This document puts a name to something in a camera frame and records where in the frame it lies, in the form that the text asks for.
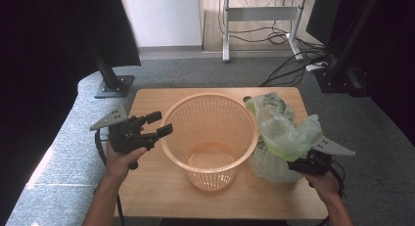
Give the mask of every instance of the basket rim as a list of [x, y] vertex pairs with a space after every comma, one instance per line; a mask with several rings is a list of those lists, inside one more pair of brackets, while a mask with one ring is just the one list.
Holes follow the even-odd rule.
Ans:
[[164, 138], [161, 138], [161, 147], [163, 149], [163, 152], [167, 155], [167, 157], [174, 164], [176, 164], [176, 165], [178, 165], [178, 166], [182, 167], [183, 169], [185, 169], [187, 171], [190, 171], [190, 172], [194, 172], [194, 173], [198, 173], [198, 174], [211, 174], [211, 173], [219, 173], [219, 172], [224, 172], [224, 171], [234, 169], [235, 167], [238, 167], [240, 164], [242, 164], [251, 155], [251, 153], [254, 151], [254, 149], [256, 147], [257, 139], [259, 137], [259, 130], [258, 130], [258, 127], [257, 127], [256, 118], [254, 117], [254, 115], [252, 113], [250, 113], [247, 110], [247, 108], [245, 108], [245, 106], [243, 106], [242, 103], [238, 102], [238, 100], [235, 97], [232, 97], [229, 94], [218, 93], [218, 92], [195, 93], [191, 96], [184, 97], [183, 99], [176, 102], [173, 106], [171, 106], [167, 110], [167, 112], [165, 113], [164, 117], [161, 120], [161, 126], [164, 126], [166, 124], [167, 119], [170, 117], [170, 115], [173, 114], [175, 111], [177, 111], [179, 108], [181, 108], [183, 105], [185, 105], [189, 101], [192, 101], [192, 100], [195, 100], [195, 99], [198, 99], [198, 98], [202, 98], [202, 97], [205, 97], [205, 96], [225, 98], [225, 99], [235, 103], [236, 106], [243, 109], [245, 114], [248, 116], [248, 118], [250, 120], [250, 123], [252, 124], [253, 130], [254, 130], [254, 135], [253, 135], [254, 138], [253, 138], [253, 141], [251, 142], [250, 146], [248, 147], [247, 151], [240, 158], [238, 158], [236, 161], [234, 161], [231, 164], [228, 164], [228, 165], [225, 165], [225, 166], [222, 166], [222, 167], [218, 167], [218, 168], [212, 168], [212, 169], [200, 169], [200, 168], [189, 166], [189, 165], [181, 162], [180, 160], [178, 160], [171, 153], [171, 151], [168, 149], [166, 140]]

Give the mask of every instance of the wooden table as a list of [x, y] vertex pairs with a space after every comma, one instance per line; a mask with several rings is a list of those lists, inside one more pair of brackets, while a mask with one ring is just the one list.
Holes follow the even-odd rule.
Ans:
[[[307, 117], [300, 92], [289, 87], [141, 89], [130, 115], [154, 111], [165, 114], [177, 101], [195, 93], [226, 93], [243, 104], [245, 96], [272, 91], [294, 108], [295, 122]], [[151, 132], [159, 126], [158, 121], [144, 127]], [[241, 165], [235, 181], [217, 193], [194, 187], [184, 171], [167, 158], [160, 142], [139, 159], [139, 165], [129, 172], [119, 192], [126, 216], [216, 219], [322, 219], [327, 216], [324, 204], [305, 179], [294, 184], [272, 184], [255, 176], [247, 161]]]

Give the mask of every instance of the orange plastic basket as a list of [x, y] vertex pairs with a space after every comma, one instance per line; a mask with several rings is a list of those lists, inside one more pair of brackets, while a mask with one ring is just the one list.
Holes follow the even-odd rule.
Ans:
[[218, 93], [196, 94], [177, 102], [161, 126], [169, 123], [173, 133], [161, 139], [164, 153], [204, 191], [228, 186], [258, 138], [256, 121], [243, 104]]

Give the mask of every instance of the cable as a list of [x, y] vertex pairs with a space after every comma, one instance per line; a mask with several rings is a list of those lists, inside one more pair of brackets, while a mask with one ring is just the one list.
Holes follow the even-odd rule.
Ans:
[[[106, 165], [107, 157], [105, 156], [104, 147], [101, 143], [101, 129], [98, 129], [97, 132], [95, 132], [95, 147], [97, 148], [98, 155], [100, 156], [101, 161], [104, 163], [104, 165]], [[121, 198], [119, 197], [119, 194], [116, 196], [116, 208], [118, 210], [118, 216], [119, 221], [121, 221], [121, 226], [124, 226], [124, 215], [122, 213]]]

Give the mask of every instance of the black curtain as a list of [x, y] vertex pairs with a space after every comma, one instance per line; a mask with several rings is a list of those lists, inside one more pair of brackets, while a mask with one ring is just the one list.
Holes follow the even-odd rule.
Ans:
[[0, 21], [0, 224], [5, 224], [65, 121], [77, 83], [97, 71], [88, 41], [108, 67], [139, 66], [140, 60], [120, 0], [0, 0]]

